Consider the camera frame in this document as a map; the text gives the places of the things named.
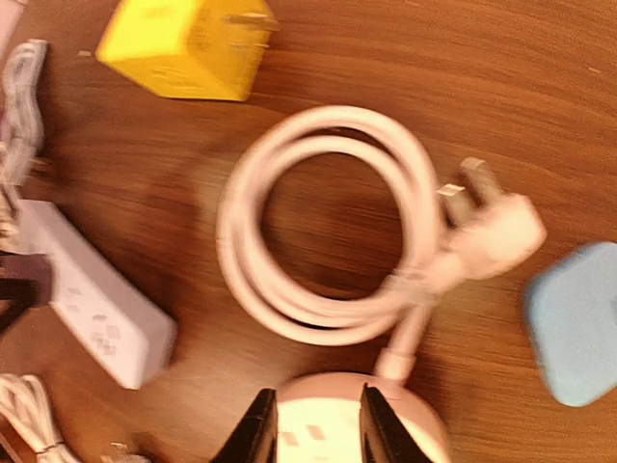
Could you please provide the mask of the yellow cube socket adapter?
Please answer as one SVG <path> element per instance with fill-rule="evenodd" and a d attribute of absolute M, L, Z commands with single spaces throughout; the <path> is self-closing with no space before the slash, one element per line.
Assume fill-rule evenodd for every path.
<path fill-rule="evenodd" d="M 95 57 L 165 98 L 244 101 L 277 28 L 264 1 L 121 1 Z"/>

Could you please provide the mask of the light blue plug adapter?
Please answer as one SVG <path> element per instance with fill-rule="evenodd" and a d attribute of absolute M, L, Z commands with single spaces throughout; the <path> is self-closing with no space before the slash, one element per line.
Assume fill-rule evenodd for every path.
<path fill-rule="evenodd" d="M 582 246 L 539 274 L 524 298 L 527 330 L 550 394 L 569 407 L 616 388 L 616 244 Z"/>

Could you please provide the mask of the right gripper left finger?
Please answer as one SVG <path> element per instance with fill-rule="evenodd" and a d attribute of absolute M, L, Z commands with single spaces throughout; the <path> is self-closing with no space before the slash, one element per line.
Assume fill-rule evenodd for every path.
<path fill-rule="evenodd" d="M 262 389 L 210 462 L 275 462 L 277 440 L 277 392 L 274 389 Z"/>

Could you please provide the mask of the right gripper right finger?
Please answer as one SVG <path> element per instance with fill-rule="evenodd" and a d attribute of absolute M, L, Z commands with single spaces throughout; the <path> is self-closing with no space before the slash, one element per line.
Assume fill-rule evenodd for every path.
<path fill-rule="evenodd" d="M 360 404 L 363 463 L 431 463 L 376 387 L 363 385 Z"/>

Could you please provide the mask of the pink round power strip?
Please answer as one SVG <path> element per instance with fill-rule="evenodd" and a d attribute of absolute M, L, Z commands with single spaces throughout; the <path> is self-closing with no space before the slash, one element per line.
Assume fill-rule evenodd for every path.
<path fill-rule="evenodd" d="M 278 462 L 448 462 L 443 421 L 394 380 L 306 376 L 277 392 Z"/>

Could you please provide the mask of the grey-blue power strip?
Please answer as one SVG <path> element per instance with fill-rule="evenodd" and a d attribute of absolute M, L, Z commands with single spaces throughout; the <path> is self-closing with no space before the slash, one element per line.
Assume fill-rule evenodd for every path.
<path fill-rule="evenodd" d="M 128 390 L 167 366 L 176 323 L 130 284 L 50 202 L 23 200 L 20 250 L 51 261 L 50 306 L 95 360 Z"/>

